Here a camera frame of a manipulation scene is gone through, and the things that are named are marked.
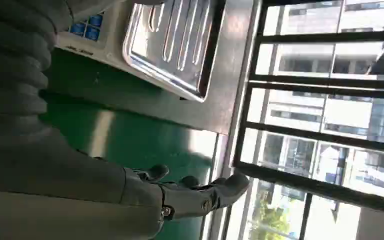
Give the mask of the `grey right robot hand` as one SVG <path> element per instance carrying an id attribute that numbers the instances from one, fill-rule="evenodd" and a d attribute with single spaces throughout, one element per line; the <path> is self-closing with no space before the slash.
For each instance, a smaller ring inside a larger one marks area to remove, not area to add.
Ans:
<path id="1" fill-rule="evenodd" d="M 151 240 L 164 222 L 229 207 L 249 187 L 242 174 L 200 185 L 161 182 L 166 173 L 90 157 L 36 116 L 0 116 L 0 240 Z"/>

